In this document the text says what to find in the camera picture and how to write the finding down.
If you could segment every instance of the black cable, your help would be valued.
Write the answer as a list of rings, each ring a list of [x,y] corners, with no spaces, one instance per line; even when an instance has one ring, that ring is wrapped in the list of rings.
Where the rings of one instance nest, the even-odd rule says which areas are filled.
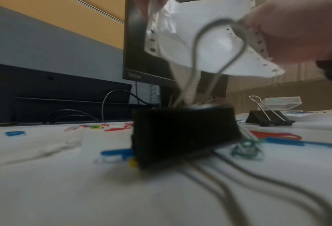
[[[96,122],[100,122],[97,118],[91,116],[90,114],[84,112],[84,111],[79,111],[79,110],[74,110],[74,109],[62,109],[62,110],[57,110],[57,111],[54,111],[52,113],[50,113],[46,119],[43,121],[43,124],[46,124],[47,123],[47,120],[48,118],[51,116],[51,115],[54,115],[55,113],[58,113],[58,112],[63,112],[63,111],[73,111],[73,112],[78,112],[78,113],[82,113],[83,115],[87,115],[89,116],[90,118],[94,119]]]
[[[109,96],[110,93],[115,92],[115,91],[122,91],[122,92],[128,93],[128,94],[130,94],[131,96],[133,96],[133,97],[135,97],[136,99],[140,100],[142,103],[144,103],[144,104],[146,104],[146,105],[149,105],[149,106],[152,106],[152,107],[158,107],[158,105],[156,105],[156,104],[150,104],[150,103],[147,103],[147,102],[141,100],[140,98],[138,98],[138,97],[137,97],[135,94],[133,94],[132,92],[129,92],[129,91],[124,90],[124,89],[114,89],[114,90],[111,90],[111,91],[105,96],[105,98],[104,98],[104,100],[103,100],[103,103],[102,103],[102,105],[101,105],[101,119],[102,119],[103,121],[104,121],[104,104],[105,104],[105,100],[106,100],[106,98]]]
[[[283,182],[283,181],[279,181],[279,180],[276,180],[276,179],[268,178],[268,177],[265,177],[265,176],[262,176],[262,175],[259,175],[259,174],[256,174],[256,173],[252,173],[252,172],[246,170],[245,168],[235,164],[233,161],[231,161],[228,158],[226,158],[225,156],[217,153],[216,151],[213,151],[213,154],[215,156],[217,156],[220,160],[224,161],[228,165],[232,166],[233,168],[235,168],[236,170],[240,171],[241,173],[243,173],[247,176],[250,176],[250,177],[255,178],[257,180],[265,181],[265,182],[268,182],[268,183],[271,183],[271,184],[274,184],[274,185],[277,185],[277,186],[280,186],[280,187],[284,187],[286,189],[295,191],[297,193],[300,193],[304,196],[309,197],[310,199],[315,201],[317,204],[319,204],[323,208],[323,210],[326,212],[327,225],[332,226],[332,204],[330,204],[327,200],[325,200],[321,196],[316,195],[316,194],[314,194],[314,193],[312,193],[312,192],[310,192],[310,191],[308,191],[304,188],[301,188],[299,186],[292,185],[292,184],[289,184],[289,183],[286,183],[286,182]]]
[[[61,120],[63,118],[69,118],[69,117],[87,117],[87,118],[89,118],[89,116],[87,116],[87,115],[63,115],[63,116],[60,116],[58,118],[55,118],[55,119],[51,120],[49,122],[49,124],[54,124],[54,123],[58,122],[59,120]]]
[[[135,82],[135,89],[136,89],[136,97],[137,97],[137,102],[140,104],[140,101],[139,101],[139,94],[137,92],[137,82]]]

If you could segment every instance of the monitor logo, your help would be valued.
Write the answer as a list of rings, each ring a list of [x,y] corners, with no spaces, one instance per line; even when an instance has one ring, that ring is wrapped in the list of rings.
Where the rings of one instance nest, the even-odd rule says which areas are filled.
[[[138,75],[138,74],[134,74],[134,73],[129,72],[128,75],[129,75],[129,77],[131,77],[131,78],[141,79],[141,75]]]

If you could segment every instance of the plastic box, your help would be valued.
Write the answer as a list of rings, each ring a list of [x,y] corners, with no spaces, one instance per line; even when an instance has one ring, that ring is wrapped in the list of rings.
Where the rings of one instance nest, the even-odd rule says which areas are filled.
[[[293,109],[302,104],[301,97],[271,97],[263,99],[262,102],[269,106],[272,110],[287,111]]]

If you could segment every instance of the computer monitor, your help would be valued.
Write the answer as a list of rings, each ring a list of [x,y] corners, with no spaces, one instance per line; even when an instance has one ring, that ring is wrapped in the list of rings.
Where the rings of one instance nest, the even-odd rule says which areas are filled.
[[[144,51],[147,21],[133,0],[126,0],[123,78],[158,86],[177,88],[168,62]],[[204,93],[214,74],[202,72],[198,92]],[[228,76],[223,75],[212,95],[225,96]]]

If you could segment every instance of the desk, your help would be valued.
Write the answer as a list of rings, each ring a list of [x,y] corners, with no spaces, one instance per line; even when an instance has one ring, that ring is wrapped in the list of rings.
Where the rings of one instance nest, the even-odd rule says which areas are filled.
[[[18,130],[61,131],[70,126],[18,127]],[[287,129],[304,139],[324,139],[324,131]],[[332,142],[332,131],[326,132],[326,137],[331,139],[326,142]],[[184,174],[188,172],[204,179],[187,166],[145,174],[127,163],[93,163],[102,150],[130,147],[131,133],[131,130],[85,129],[82,149],[75,155],[55,155],[0,167],[0,225],[232,225],[219,201]],[[263,151],[265,160],[262,162],[234,161],[253,172],[306,187],[332,203],[332,149],[299,150],[292,146],[264,144]],[[217,158],[198,164],[215,172],[210,164],[242,183],[281,192],[314,205],[302,196],[249,179]],[[216,175],[227,183],[251,225],[317,225],[307,212],[287,201],[241,186],[219,173]]]

